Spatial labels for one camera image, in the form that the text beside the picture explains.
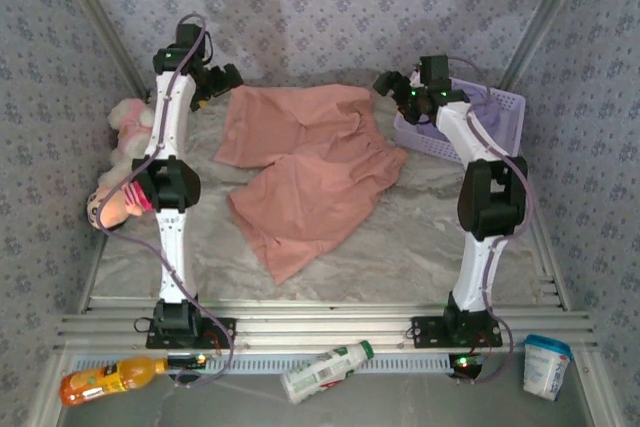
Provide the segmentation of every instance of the patterned wallpaper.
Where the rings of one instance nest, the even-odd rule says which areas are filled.
[[[640,0],[567,0],[515,90],[576,308],[593,312],[640,425]]]
[[[325,81],[358,83],[361,69],[410,69],[420,54],[444,51],[497,81],[540,0],[100,1],[149,85],[151,55],[193,10],[207,16],[219,63],[262,85],[301,85],[325,72]]]
[[[75,0],[0,0],[0,425],[24,422],[75,309],[95,234],[83,209],[130,95]]]

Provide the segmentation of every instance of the plastic bottle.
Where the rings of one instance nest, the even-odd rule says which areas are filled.
[[[134,357],[98,369],[67,375],[60,382],[64,405],[79,405],[105,395],[139,389],[169,369],[167,359]]]
[[[366,340],[338,347],[286,372],[282,375],[282,384],[289,401],[299,404],[310,395],[325,391],[350,377],[371,358],[373,349]]]

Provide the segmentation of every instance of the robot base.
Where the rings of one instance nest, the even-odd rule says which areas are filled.
[[[235,338],[236,320],[218,319],[231,338]],[[211,319],[201,317],[186,300],[181,304],[156,304],[147,333],[147,349],[221,350],[229,348],[225,333]]]
[[[413,317],[409,332],[416,349],[502,346],[498,322],[486,310],[461,311],[452,293],[442,317]]]

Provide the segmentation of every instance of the stuffed toy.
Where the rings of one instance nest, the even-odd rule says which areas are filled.
[[[98,207],[109,192],[131,173],[131,163],[135,158],[142,158],[147,148],[153,128],[154,113],[140,99],[124,99],[109,114],[109,125],[118,131],[118,145],[111,152],[110,161],[113,166],[98,179],[98,189],[89,196],[87,216],[93,227],[98,229],[96,215]],[[130,216],[142,215],[152,210],[137,182],[124,184],[116,192],[108,205],[102,210],[102,225],[107,229],[115,229]]]

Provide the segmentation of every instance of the purple plastic basket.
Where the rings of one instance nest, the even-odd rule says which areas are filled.
[[[452,79],[454,88],[464,90],[471,100],[478,92],[486,91],[486,87],[463,80]],[[500,109],[498,121],[490,129],[493,140],[510,155],[518,155],[520,137],[524,122],[525,99],[521,95],[503,90],[491,89],[492,103]],[[432,131],[433,137],[423,135],[418,126],[406,122],[402,115],[397,114],[393,126],[396,144],[408,149],[435,155],[443,159],[461,163],[460,157],[448,140],[438,131]]]

